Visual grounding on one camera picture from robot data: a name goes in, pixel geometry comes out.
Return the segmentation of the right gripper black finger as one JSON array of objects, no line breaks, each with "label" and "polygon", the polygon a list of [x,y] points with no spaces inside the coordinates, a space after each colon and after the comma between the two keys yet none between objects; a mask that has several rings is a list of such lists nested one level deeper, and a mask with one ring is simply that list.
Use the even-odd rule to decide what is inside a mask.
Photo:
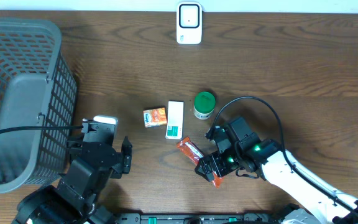
[{"label": "right gripper black finger", "polygon": [[205,168],[212,168],[212,163],[213,163],[213,156],[211,154],[204,156],[199,160],[200,166]]},{"label": "right gripper black finger", "polygon": [[202,176],[202,178],[206,179],[208,182],[212,182],[215,177],[213,175],[213,171],[208,167],[199,166],[195,168],[195,172]]}]

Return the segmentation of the orange chocolate bar wrapper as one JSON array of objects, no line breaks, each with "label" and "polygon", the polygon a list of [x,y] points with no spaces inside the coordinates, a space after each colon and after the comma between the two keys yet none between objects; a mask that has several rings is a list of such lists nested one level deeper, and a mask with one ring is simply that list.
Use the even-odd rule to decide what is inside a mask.
[{"label": "orange chocolate bar wrapper", "polygon": [[[177,149],[181,150],[185,156],[191,159],[194,165],[197,165],[199,160],[204,156],[201,150],[191,141],[188,136],[177,143]],[[223,178],[218,177],[215,171],[213,171],[213,177],[214,179],[211,182],[218,189],[223,182]]]}]

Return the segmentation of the orange tissue pack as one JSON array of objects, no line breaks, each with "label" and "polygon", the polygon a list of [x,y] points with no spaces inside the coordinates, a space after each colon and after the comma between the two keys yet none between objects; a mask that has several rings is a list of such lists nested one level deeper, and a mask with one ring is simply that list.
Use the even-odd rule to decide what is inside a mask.
[{"label": "orange tissue pack", "polygon": [[162,126],[167,124],[167,115],[165,108],[154,108],[143,110],[144,126],[151,128],[155,126]]}]

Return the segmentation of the white green medicine box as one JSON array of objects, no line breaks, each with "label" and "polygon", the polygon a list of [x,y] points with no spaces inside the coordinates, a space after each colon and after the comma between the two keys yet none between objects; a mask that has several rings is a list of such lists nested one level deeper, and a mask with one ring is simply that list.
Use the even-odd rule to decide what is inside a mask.
[{"label": "white green medicine box", "polygon": [[167,115],[166,139],[182,139],[183,137],[184,102],[169,101]]}]

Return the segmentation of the green lid white jar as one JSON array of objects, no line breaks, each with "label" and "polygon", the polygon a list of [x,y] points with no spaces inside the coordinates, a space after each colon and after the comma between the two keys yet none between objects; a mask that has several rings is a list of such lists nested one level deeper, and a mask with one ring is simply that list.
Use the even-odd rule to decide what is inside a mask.
[{"label": "green lid white jar", "polygon": [[216,106],[214,95],[208,91],[199,92],[194,100],[193,112],[198,119],[208,119]]}]

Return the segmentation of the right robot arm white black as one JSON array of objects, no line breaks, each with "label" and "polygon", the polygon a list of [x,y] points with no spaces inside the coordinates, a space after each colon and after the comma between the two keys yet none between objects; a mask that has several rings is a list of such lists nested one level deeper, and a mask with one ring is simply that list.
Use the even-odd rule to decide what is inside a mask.
[{"label": "right robot arm white black", "polygon": [[217,151],[203,156],[195,172],[209,182],[243,170],[284,190],[320,223],[358,223],[358,199],[329,185],[300,164],[282,144],[261,140],[244,118],[215,126],[207,134]]}]

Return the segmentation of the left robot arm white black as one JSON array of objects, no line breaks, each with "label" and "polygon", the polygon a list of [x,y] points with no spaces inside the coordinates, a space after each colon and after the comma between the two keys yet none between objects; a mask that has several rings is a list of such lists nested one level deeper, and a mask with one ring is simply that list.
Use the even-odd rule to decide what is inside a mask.
[{"label": "left robot arm white black", "polygon": [[72,159],[57,186],[43,186],[17,206],[13,223],[116,223],[116,217],[97,201],[109,179],[131,169],[132,144],[124,139],[121,151],[112,144],[118,120],[97,115],[83,120],[81,136],[67,142]]}]

